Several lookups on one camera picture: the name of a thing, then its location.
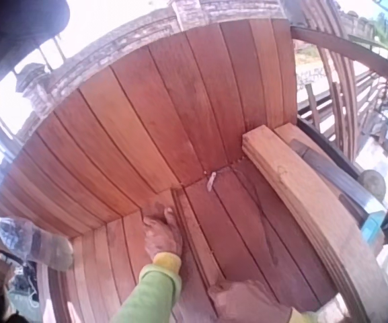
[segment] yellow cuff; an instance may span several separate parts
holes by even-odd
[[[303,313],[301,314],[296,309],[293,308],[293,311],[290,315],[288,323],[316,323],[317,319],[315,318],[314,313]]]
[[[177,254],[172,254],[171,252],[160,252],[153,258],[153,264],[178,274],[180,266],[182,265],[182,260]]]

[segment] plastic bottle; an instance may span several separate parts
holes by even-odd
[[[40,229],[31,221],[0,217],[0,238],[13,254],[24,261],[46,264],[57,271],[66,271],[73,263],[70,241]]]

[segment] hand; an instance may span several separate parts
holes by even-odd
[[[171,207],[164,210],[164,223],[160,219],[145,217],[143,219],[146,233],[146,251],[153,260],[160,252],[182,255],[182,235]]]
[[[219,322],[289,322],[291,309],[270,301],[268,292],[258,281],[224,281],[212,286],[208,294],[215,303]]]

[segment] green sleeve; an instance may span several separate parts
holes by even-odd
[[[181,288],[179,275],[149,264],[142,269],[139,284],[110,322],[168,323]]]

